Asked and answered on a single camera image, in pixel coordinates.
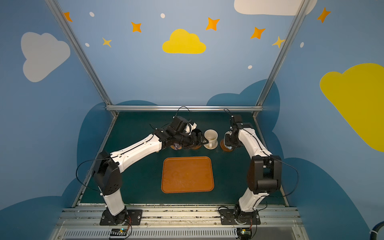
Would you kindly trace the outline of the lavender mug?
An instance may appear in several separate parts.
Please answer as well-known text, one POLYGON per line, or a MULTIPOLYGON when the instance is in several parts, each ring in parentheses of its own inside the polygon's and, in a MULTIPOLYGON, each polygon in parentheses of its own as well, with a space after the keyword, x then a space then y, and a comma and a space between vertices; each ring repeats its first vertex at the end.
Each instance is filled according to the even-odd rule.
POLYGON ((181 149, 183 148, 183 146, 182 146, 182 145, 179 145, 179 144, 173 144, 173 145, 171 146, 171 148, 174 149, 174 150, 181 150, 181 149))

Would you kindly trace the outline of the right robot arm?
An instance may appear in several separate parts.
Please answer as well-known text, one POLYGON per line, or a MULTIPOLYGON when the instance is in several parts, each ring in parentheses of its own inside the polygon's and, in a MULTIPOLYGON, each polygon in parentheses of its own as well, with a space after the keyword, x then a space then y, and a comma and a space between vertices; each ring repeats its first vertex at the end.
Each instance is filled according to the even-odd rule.
POLYGON ((257 206, 282 184, 281 158, 274 156, 262 144, 250 123, 244 123, 240 115, 231 114, 230 130, 225 133, 220 145, 222 150, 232 152, 245 147, 250 156, 247 173, 247 189, 234 209, 238 221, 252 219, 257 214, 257 206))

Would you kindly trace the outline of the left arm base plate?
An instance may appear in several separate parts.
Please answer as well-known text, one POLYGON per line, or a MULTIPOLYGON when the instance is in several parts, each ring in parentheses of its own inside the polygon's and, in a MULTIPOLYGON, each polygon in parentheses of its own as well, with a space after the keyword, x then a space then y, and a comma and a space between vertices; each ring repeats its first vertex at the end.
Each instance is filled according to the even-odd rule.
POLYGON ((139 226, 142 219, 142 210, 124 209, 121 213, 113 216, 108 209, 103 211, 100 226, 139 226))

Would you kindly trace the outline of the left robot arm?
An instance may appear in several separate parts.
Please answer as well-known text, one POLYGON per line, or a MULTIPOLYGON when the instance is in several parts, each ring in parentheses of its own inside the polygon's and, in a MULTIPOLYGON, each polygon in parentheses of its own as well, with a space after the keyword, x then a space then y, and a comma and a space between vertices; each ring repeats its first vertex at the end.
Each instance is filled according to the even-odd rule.
POLYGON ((195 122, 174 116, 170 124, 155 128, 153 133, 143 140, 110 154, 105 151, 100 153, 101 159, 96 160, 92 177, 107 206, 101 224, 116 226, 129 223, 128 210, 121 195, 122 173, 128 167, 171 146, 176 149, 193 149, 208 142, 195 122))

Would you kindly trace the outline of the light blue mug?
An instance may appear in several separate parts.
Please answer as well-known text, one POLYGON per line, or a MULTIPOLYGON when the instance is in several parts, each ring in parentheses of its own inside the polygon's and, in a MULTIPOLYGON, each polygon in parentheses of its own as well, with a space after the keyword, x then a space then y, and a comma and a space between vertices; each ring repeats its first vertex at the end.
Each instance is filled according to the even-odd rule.
POLYGON ((225 133, 225 137, 224 137, 224 143, 225 143, 225 144, 228 144, 228 143, 231 142, 231 136, 232 136, 232 132, 227 131, 227 132, 225 133))

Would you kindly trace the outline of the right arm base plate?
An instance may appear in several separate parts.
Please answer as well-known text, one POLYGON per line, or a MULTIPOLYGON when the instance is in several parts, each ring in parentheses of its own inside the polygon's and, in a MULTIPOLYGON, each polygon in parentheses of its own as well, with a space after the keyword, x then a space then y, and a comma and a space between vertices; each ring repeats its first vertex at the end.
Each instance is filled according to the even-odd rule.
POLYGON ((218 209, 222 225, 260 225, 258 211, 243 212, 237 209, 218 209))

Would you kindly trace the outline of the white mug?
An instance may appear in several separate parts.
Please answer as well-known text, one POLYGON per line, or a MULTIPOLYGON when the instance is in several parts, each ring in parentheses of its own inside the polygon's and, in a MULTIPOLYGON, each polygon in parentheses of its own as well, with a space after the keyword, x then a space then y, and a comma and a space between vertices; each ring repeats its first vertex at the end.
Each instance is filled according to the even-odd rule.
POLYGON ((206 130, 204 136, 209 141, 209 144, 218 143, 218 133, 215 130, 206 130))

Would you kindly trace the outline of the multicolour woven coaster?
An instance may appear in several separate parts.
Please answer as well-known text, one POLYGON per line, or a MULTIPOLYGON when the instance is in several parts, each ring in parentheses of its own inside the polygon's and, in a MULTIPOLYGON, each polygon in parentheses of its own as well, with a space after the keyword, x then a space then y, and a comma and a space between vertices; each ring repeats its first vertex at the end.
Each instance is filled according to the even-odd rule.
POLYGON ((214 143, 213 145, 211 144, 205 144, 204 147, 208 150, 213 150, 218 146, 218 143, 214 143))

